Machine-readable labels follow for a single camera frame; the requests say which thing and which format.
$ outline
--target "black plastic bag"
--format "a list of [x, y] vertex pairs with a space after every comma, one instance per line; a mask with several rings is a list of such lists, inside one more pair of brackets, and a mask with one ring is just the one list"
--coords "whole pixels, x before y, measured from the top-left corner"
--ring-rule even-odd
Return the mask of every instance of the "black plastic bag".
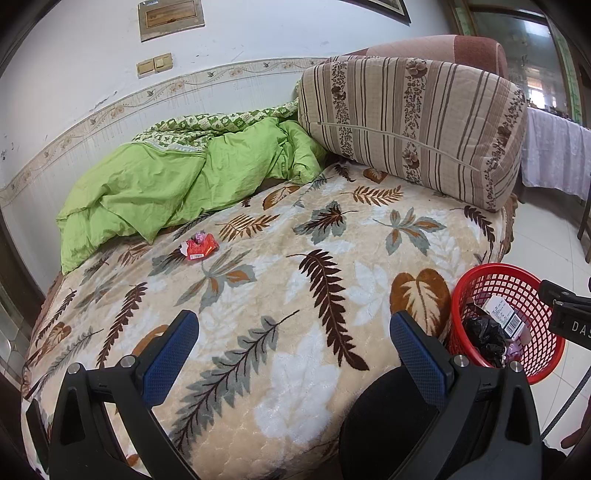
[[497, 368], [503, 368], [505, 357], [505, 337], [503, 329], [488, 315], [480, 315], [464, 320], [464, 330], [482, 358]]

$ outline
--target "window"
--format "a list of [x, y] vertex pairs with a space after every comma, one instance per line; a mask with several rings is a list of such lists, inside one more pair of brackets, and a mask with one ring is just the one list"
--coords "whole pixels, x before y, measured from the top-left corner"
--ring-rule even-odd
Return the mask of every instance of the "window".
[[553, 105], [568, 112], [560, 60], [548, 26], [509, 13], [473, 11], [472, 15], [479, 35], [503, 45], [509, 80], [538, 108]]

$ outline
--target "green blanket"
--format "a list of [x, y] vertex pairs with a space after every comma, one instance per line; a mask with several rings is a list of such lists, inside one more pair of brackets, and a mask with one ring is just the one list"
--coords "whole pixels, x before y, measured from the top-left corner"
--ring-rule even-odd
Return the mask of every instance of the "green blanket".
[[298, 123], [280, 123], [296, 108], [177, 118], [120, 146], [76, 182], [57, 217], [64, 274], [114, 236], [151, 243], [161, 228], [233, 205], [265, 178], [312, 181], [326, 152]]

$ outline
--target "white tablecloth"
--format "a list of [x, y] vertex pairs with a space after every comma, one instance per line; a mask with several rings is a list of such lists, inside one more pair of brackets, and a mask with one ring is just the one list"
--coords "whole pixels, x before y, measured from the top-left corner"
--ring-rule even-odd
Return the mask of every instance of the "white tablecloth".
[[523, 184], [559, 189], [586, 200], [591, 181], [591, 131], [543, 110], [527, 110]]

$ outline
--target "leaf pattern blanket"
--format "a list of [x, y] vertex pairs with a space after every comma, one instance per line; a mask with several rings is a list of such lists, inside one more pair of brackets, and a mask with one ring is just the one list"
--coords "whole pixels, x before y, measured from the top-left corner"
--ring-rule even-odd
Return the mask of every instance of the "leaf pattern blanket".
[[[343, 162], [151, 246], [118, 239], [66, 276], [35, 328], [22, 411], [37, 398], [50, 434], [69, 364], [138, 355], [190, 309], [199, 339], [153, 409], [174, 445], [204, 480], [304, 478], [336, 452], [358, 395], [400, 364], [391, 313], [408, 310], [440, 335], [458, 279], [502, 257], [508, 217]], [[178, 247], [199, 230], [220, 247], [190, 262]], [[129, 464], [145, 472], [114, 406], [108, 412]]]

